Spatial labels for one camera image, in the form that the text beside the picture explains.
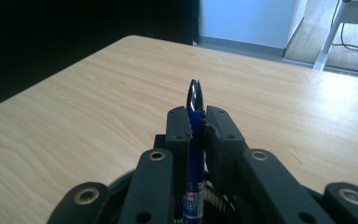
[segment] wooden table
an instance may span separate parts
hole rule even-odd
[[[0,104],[0,223],[45,223],[69,189],[135,168],[191,78],[301,184],[358,185],[357,77],[129,36]]]

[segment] white wall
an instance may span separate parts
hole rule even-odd
[[[307,0],[200,0],[200,35],[284,49]]]

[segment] black cable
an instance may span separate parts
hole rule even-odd
[[[336,9],[334,10],[333,18],[331,19],[330,29],[331,29],[331,27],[333,27],[333,22],[334,22],[334,18],[336,17],[339,1],[340,0],[337,0]],[[342,23],[342,27],[341,27],[341,44],[332,44],[332,46],[343,46],[345,49],[358,51],[358,46],[344,43],[344,38],[343,38],[343,36],[344,36],[344,26],[345,26],[345,23]]]

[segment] pen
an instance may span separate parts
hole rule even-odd
[[[184,196],[184,223],[202,223],[205,181],[202,120],[205,118],[200,82],[191,80],[186,110],[190,120],[192,139],[188,152],[187,191]]]

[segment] pen tip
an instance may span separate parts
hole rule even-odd
[[[200,82],[197,79],[192,79],[188,88],[186,109],[187,111],[203,110],[202,90]]]

